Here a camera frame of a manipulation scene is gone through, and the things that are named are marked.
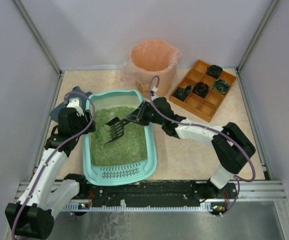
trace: orange trash bin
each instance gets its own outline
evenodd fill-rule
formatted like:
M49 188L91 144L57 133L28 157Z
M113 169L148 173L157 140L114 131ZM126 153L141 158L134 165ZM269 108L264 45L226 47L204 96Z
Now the orange trash bin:
M149 82L158 75L160 82L157 95L165 96L174 79L182 52L170 43L160 39L150 39L138 43L128 55L121 69L121 80L135 82L137 90L149 97Z

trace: cat litter box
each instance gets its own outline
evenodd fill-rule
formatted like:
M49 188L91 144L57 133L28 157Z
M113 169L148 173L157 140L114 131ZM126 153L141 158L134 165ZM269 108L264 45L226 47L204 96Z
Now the cat litter box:
M89 97L94 103L96 115L100 109L108 109L118 106L137 108L144 100L136 90L115 90ZM86 102L86 109L93 112L89 101ZM83 172L86 179L98 186L117 186L142 181L150 177L157 167L157 151L152 124L144 126L147 159L123 165L95 166L92 164L92 153L90 135L83 138Z

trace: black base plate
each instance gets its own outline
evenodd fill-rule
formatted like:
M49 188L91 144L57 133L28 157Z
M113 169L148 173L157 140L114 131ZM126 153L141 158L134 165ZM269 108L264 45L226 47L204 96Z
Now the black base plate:
M218 190L209 182L195 180L145 180L121 186L88 183L79 199L90 198L92 192L93 207L119 207L121 200L127 207L199 207L205 199L225 199L225 192L234 199L235 189L234 183Z

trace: litter box rim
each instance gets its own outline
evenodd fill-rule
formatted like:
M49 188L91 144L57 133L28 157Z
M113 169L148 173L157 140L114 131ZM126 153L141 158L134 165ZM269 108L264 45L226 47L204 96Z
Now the litter box rim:
M93 100L92 98L101 97L104 95L123 93L126 95L136 94L139 99L139 104L144 100L144 97L140 94L140 92L135 89L105 91L102 93L92 94L89 96L89 98ZM85 109L90 109L89 101L86 102ZM112 166L94 166L91 164L89 134L85 134L83 136L83 173L86 179L91 184L97 186L118 186L135 183L149 178L155 172L158 163L154 128L152 123L144 127L144 132L147 148L147 159L134 163ZM121 177L108 177L112 175L121 175Z

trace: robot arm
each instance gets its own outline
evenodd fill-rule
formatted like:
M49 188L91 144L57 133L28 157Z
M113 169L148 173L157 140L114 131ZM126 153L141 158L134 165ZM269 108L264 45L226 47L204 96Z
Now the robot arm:
M199 125L204 125L205 128L190 126L195 122L188 120L184 116L174 114L165 97L154 98L153 103L163 115L176 122L188 125L180 125L165 119L158 114L147 101L143 101L133 113L125 118L126 123L134 122L142 126L146 126L149 123L159 124L161 125L162 130L171 137L191 139L213 147L219 158L220 165L209 181L218 189L222 189L231 179L233 179L234 175L237 175L248 161L236 146L231 146L226 138L208 128L218 130L219 132L230 136L230 138L242 147L249 158L256 152L256 149L250 140L233 122L229 122L226 126L212 127L199 123Z
M84 176L69 174L60 187L51 192L60 168L77 145L79 137L68 141L54 153L48 163L46 161L62 142L81 132L90 119L90 112L81 108L79 98L72 98L66 108L60 110L58 125L52 129L51 136L46 141L41 162L28 188L17 203L9 203L5 209L6 218L12 228L22 208L15 227L16 235L46 239L52 232L59 212L73 197L83 191L82 186L86 184ZM95 123L92 122L83 134L95 130Z

